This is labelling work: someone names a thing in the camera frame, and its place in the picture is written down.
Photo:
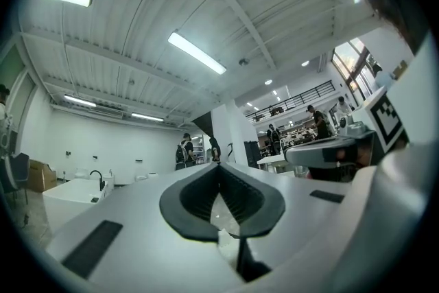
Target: white plastic surface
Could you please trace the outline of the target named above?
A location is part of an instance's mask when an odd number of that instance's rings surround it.
[[[52,233],[79,214],[90,209],[108,194],[108,183],[102,191],[99,190],[99,181],[76,178],[55,188],[43,192],[43,202],[47,221]]]
[[[141,180],[147,180],[148,176],[136,176],[136,177],[134,177],[134,179],[136,182],[139,182]]]

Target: black rubber pad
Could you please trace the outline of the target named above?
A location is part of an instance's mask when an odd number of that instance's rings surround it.
[[[327,191],[312,191],[310,196],[337,203],[341,203],[344,199],[344,196],[341,194],[329,193]]]
[[[62,262],[66,268],[87,279],[122,229],[116,222],[103,221]]]

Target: chair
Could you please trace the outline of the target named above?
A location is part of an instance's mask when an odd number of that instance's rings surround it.
[[[26,183],[29,177],[29,156],[20,153],[17,156],[5,155],[0,160],[0,183],[3,191],[6,193],[13,192],[14,206],[16,206],[16,191],[24,189],[26,204],[27,191]]]

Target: white ceiling panel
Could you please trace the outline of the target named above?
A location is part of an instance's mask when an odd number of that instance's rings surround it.
[[[89,8],[21,0],[19,12],[27,50],[43,77],[70,83],[73,76],[78,87],[104,93],[97,99],[108,97],[109,104],[116,97],[135,102],[133,108],[149,104],[192,118],[242,94],[250,81],[294,67],[304,53],[311,60],[330,50],[352,26],[361,31],[372,14],[353,0],[93,0]],[[176,30],[226,73],[170,45]],[[327,48],[312,52],[319,43]],[[242,58],[248,65],[239,66]]]

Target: floor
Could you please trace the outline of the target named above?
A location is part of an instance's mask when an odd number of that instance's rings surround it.
[[[23,190],[16,193],[15,201],[12,193],[6,194],[6,200],[10,206],[14,223],[21,228],[25,236],[36,243],[40,248],[44,249],[51,241],[52,233],[47,223],[43,195],[28,189],[27,199],[28,204],[26,204]],[[239,235],[239,225],[220,195],[218,195],[213,204],[211,224],[220,230],[218,241],[219,251],[227,262],[233,268],[236,268],[239,239],[235,237]]]
[[[47,223],[43,195],[28,189],[27,199],[28,204],[26,204],[23,190],[16,193],[15,201],[12,193],[6,194],[6,200],[10,206],[14,223],[21,228],[25,236],[31,241],[38,244],[41,248],[46,248],[52,238],[52,234]]]

